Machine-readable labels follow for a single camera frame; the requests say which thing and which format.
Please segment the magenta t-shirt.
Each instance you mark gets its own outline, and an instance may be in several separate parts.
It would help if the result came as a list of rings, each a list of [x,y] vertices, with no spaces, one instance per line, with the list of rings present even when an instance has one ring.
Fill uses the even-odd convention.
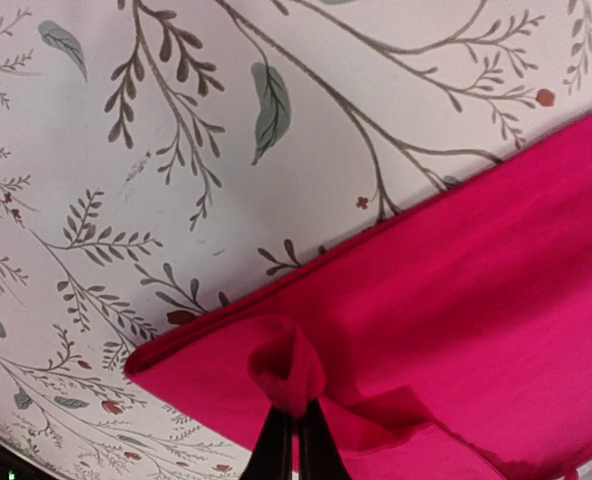
[[[573,479],[592,459],[592,115],[176,328],[135,384],[251,453],[318,400],[351,479]]]

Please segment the floral patterned table cloth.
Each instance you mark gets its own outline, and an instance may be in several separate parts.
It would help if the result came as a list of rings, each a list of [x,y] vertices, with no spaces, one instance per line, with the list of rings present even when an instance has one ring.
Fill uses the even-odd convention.
[[[127,380],[200,316],[592,114],[592,1],[0,1],[0,444],[234,479]]]

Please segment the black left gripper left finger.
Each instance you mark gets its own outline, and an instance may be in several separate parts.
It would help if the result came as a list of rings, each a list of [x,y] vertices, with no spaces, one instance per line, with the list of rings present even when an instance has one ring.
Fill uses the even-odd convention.
[[[243,480],[290,480],[292,437],[292,417],[272,406],[243,471]]]

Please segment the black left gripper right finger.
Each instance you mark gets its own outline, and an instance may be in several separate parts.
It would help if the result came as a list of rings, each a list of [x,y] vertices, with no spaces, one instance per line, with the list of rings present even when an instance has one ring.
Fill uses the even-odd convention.
[[[318,400],[298,421],[299,475],[303,480],[350,480]]]

